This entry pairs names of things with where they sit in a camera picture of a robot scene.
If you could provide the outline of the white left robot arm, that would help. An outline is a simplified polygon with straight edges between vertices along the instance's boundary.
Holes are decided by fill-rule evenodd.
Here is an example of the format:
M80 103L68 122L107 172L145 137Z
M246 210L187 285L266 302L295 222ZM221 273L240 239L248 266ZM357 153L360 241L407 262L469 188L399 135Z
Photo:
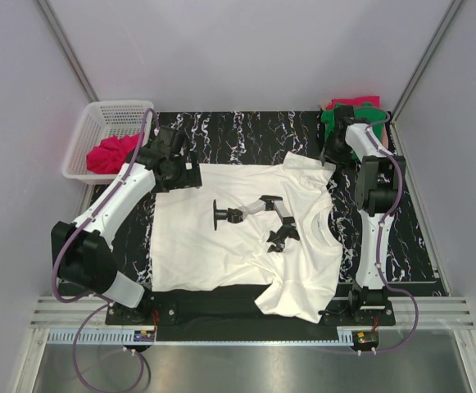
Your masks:
M63 280L140 314L151 310L152 293L122 273L112 241L126 217L147 194L202 185L189 136L162 126L134 148L103 194L71 223L51 231L52 280Z

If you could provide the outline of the white printed t-shirt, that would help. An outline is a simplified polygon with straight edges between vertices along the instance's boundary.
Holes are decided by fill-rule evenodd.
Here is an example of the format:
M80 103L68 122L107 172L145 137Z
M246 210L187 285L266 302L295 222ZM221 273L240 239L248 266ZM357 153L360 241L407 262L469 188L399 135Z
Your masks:
M327 186L334 170L293 153L280 165L201 165L200 188L156 196L152 289L258 284L264 291L255 303L262 313L319 322L335 295L342 262L342 244L329 229L333 201ZM213 221L215 206L248 206L264 195L282 198L299 234L279 253L268 243L281 225L273 211L239 224Z

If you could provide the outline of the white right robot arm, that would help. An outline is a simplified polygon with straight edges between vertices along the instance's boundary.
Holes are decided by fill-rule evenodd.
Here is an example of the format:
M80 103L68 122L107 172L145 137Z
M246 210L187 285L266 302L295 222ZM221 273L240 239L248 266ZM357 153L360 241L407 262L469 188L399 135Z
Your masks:
M392 154L374 133L375 126L387 121L359 117L356 109L348 105L333 109L321 160L338 168L360 162L354 196L362 222L360 262L348 294L350 312L358 316L383 312L388 304L385 258L395 210L403 195L406 160Z

